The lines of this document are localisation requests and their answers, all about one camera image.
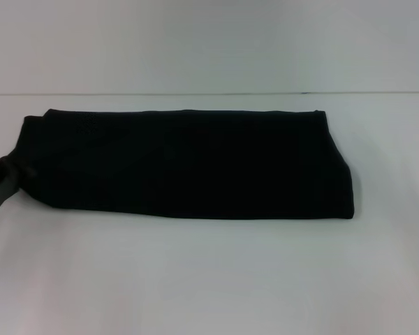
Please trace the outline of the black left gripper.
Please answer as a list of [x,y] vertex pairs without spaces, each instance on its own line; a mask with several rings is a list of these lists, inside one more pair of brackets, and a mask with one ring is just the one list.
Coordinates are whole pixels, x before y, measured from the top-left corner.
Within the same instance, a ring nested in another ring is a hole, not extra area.
[[0,206],[19,189],[18,169],[7,156],[0,158]]

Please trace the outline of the black shirt with white print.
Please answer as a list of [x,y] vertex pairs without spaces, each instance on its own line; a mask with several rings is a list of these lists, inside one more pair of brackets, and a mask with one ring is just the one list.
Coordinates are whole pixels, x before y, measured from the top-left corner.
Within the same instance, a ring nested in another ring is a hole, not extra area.
[[21,187],[56,208],[173,218],[353,217],[351,171],[313,112],[64,112],[26,117]]

